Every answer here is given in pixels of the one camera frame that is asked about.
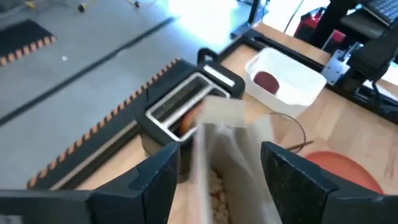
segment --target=orange striped cable cover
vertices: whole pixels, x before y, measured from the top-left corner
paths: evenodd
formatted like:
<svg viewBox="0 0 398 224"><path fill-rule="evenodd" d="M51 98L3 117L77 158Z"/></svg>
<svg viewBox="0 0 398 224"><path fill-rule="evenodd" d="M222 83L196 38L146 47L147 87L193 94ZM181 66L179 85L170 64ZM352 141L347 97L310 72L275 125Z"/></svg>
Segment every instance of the orange striped cable cover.
<svg viewBox="0 0 398 224"><path fill-rule="evenodd" d="M45 47L46 45L52 44L57 41L55 36L44 37L36 42L29 45L23 46L21 49L17 49L13 53L0 57L0 66L6 66L7 64L22 58L25 55L29 55L31 52L35 52L37 49Z"/></svg>
<svg viewBox="0 0 398 224"><path fill-rule="evenodd" d="M32 188L39 179L47 176L48 172L57 168L57 166L65 161L68 156L72 155L85 141L89 140L90 137L95 134L99 129L104 127L107 122L109 122L114 116L116 116L121 110L123 110L127 105L129 105L137 96L139 96L144 90L148 88L151 84L153 84L159 77L161 77L167 70L169 70L174 64L176 64L180 58L176 58L172 62L170 62L166 67L164 67L161 72L156 73L147 83L143 84L137 91L132 93L129 98L125 99L122 103L118 105L115 109L113 109L110 113L108 113L101 121L95 124L90 130L82 135L82 137L75 141L71 146L69 146L63 153L61 153L55 160L51 163L47 164L45 168L43 168L35 177L31 178L28 183L26 183L26 188Z"/></svg>

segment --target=white container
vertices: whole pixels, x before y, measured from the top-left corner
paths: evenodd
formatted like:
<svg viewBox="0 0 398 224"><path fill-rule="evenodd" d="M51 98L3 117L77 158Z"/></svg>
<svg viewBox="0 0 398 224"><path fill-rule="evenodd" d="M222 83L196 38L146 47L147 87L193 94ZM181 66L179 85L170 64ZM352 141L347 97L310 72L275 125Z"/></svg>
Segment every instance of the white container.
<svg viewBox="0 0 398 224"><path fill-rule="evenodd" d="M310 106L326 79L318 72L270 47L261 50L245 66L246 93L275 112L298 117ZM267 72L279 82L273 95L254 83L257 72Z"/></svg>

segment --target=wooden table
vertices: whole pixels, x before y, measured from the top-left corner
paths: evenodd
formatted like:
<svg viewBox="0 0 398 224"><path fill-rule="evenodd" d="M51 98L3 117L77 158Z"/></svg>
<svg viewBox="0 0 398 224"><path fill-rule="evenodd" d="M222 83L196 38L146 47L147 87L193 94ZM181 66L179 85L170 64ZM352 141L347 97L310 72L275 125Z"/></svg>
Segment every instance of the wooden table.
<svg viewBox="0 0 398 224"><path fill-rule="evenodd" d="M330 54L269 26L256 24L254 28L317 62L326 64L330 59ZM244 65L255 54L253 49L240 46L223 61L223 65L244 77ZM386 88L391 88L392 92L398 89L394 85L387 85ZM247 94L244 95L243 100L249 102L249 112L252 117L271 112L269 108ZM313 144L300 152L301 155L324 150L344 154L364 166L380 183L385 193L398 194L398 159L396 159L398 127L396 125L327 89L322 90L314 104L300 115L298 121L304 127L307 139L314 140ZM297 137L289 130L280 136L281 145L288 146L292 142L297 144ZM94 189L131 169L144 159L141 139L137 136L86 179L78 189ZM178 185L169 223L185 224L187 187L187 184Z"/></svg>

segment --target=concrete floor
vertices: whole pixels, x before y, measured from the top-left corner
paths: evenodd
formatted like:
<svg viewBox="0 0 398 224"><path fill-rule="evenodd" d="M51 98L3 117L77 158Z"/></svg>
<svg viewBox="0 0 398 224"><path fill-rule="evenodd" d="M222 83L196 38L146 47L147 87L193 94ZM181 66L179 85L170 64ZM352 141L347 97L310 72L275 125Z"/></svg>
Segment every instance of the concrete floor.
<svg viewBox="0 0 398 224"><path fill-rule="evenodd" d="M0 68L2 117L164 19L181 16L1 126L0 189L24 188L28 178L174 58L195 63L200 47L221 50L250 10L234 0L186 2L159 0L137 10L122 0L99 0L79 14L80 2L68 0L73 7L51 3L40 15L23 12L0 21L1 29L29 17L58 37L56 44Z"/></svg>

